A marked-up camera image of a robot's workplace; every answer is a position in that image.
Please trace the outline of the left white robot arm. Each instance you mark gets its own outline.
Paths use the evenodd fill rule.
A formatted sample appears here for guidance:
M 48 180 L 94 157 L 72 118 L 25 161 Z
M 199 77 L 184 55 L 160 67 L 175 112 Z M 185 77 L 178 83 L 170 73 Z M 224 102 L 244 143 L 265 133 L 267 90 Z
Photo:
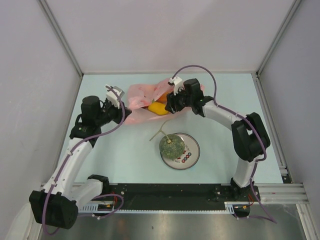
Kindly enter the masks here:
M 48 226 L 70 229 L 76 222 L 79 209 L 92 200 L 123 200 L 113 193 L 109 179 L 102 175 L 90 175 L 85 184 L 73 190 L 75 178 L 99 137 L 102 126 L 110 122 L 121 125 L 130 114 L 117 94 L 106 97 L 91 95 L 82 100 L 81 113 L 75 120 L 64 159 L 59 163 L 42 190 L 34 190 L 29 196 L 31 209 L 44 232 Z

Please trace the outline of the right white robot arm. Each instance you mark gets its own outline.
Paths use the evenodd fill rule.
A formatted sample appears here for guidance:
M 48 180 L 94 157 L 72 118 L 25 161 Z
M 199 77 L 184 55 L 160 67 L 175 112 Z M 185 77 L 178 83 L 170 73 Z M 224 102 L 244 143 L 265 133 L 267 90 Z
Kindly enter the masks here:
M 221 104 L 214 97 L 205 96 L 197 79 L 183 81 L 179 77 L 168 81 L 173 92 L 167 95 L 165 109 L 172 114 L 191 108 L 203 118 L 218 122 L 232 133 L 233 147 L 238 156 L 234 176 L 230 180 L 231 196 L 242 201 L 254 190 L 254 175 L 259 162 L 266 160 L 266 149 L 270 138 L 259 114 L 253 112 L 243 116 Z

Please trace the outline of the yellow fake mango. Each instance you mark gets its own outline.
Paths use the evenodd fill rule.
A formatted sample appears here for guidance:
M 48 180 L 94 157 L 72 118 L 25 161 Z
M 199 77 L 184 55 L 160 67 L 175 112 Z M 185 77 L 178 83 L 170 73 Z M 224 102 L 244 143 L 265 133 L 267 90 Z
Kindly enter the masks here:
M 164 115 L 167 115 L 169 112 L 165 109 L 166 105 L 164 103 L 161 103 L 161 102 L 153 102 L 151 103 L 147 109 L 156 114 L 156 115 L 159 115 L 159 116 L 164 116 Z

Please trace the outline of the green netted fake melon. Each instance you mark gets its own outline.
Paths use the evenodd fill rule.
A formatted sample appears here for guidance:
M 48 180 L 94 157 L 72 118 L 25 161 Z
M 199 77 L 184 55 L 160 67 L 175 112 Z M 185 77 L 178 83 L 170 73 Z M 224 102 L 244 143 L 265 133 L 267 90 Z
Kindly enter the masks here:
M 159 130 L 149 139 L 149 141 L 152 141 L 159 133 L 163 134 L 163 137 L 159 142 L 160 154 L 165 158 L 174 160 L 184 154 L 186 144 L 179 135 L 175 133 L 167 134 L 163 131 L 163 127 L 168 121 L 169 120 L 163 122 Z

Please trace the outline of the pink plastic bag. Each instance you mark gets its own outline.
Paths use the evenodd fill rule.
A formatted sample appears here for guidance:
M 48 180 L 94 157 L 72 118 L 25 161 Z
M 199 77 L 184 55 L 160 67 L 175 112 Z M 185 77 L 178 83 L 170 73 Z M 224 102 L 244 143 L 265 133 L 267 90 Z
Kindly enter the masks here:
M 128 109 L 131 114 L 126 118 L 126 125 L 142 124 L 151 121 L 165 121 L 173 119 L 179 115 L 191 111 L 190 107 L 184 108 L 177 113 L 166 115 L 157 115 L 148 110 L 148 106 L 153 102 L 158 102 L 157 99 L 163 94 L 169 94 L 174 90 L 174 87 L 168 84 L 169 79 L 166 78 L 156 84 L 133 84 L 127 92 Z

